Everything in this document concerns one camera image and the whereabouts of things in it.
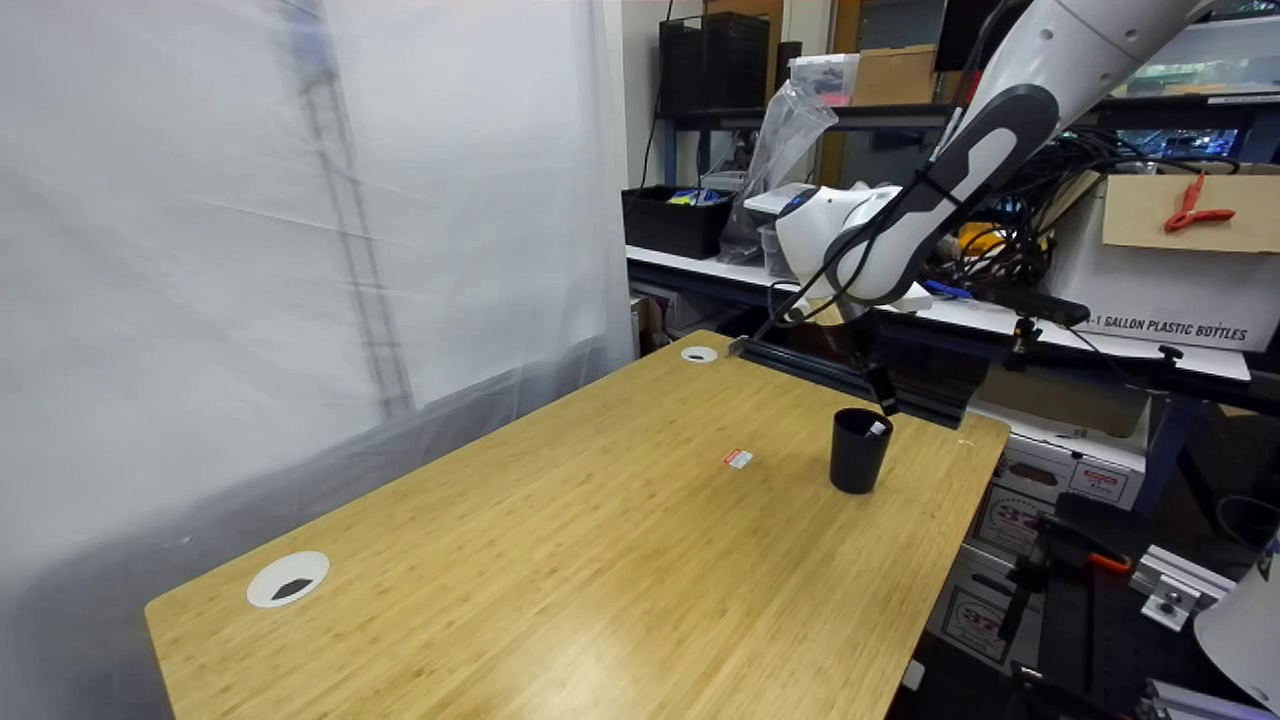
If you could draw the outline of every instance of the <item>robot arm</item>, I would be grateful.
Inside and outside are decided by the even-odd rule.
[[[935,231],[1075,123],[1135,64],[1157,58],[1208,0],[1030,0],[989,60],[962,122],[896,196],[809,193],[775,217],[809,301],[901,301]]]

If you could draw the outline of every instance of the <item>white backdrop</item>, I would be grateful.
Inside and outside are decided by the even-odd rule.
[[[0,12],[0,717],[162,717],[148,595],[629,358],[615,3]]]

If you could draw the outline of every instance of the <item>cup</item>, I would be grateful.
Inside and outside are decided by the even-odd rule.
[[[870,493],[890,423],[879,411],[843,407],[830,430],[830,486],[840,493]]]

